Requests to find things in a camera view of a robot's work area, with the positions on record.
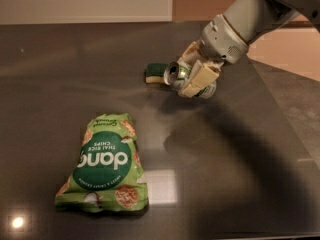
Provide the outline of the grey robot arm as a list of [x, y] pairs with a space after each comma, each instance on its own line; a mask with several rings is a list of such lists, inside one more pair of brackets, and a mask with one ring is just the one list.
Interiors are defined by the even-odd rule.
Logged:
[[320, 31], [320, 0], [235, 0], [206, 25], [179, 58], [191, 75], [179, 90], [193, 97], [215, 82], [224, 65], [235, 64], [260, 36], [304, 15]]

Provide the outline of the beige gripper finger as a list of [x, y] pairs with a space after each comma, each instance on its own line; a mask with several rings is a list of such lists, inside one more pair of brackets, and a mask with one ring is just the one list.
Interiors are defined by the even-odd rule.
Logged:
[[197, 61], [203, 61], [204, 57], [200, 52], [200, 41], [192, 42], [181, 57], [178, 59], [178, 62], [183, 62], [189, 66], [193, 66]]
[[178, 91], [182, 97], [211, 98], [216, 91], [216, 80], [220, 75], [221, 65], [211, 60], [201, 62], [197, 60], [190, 75]]

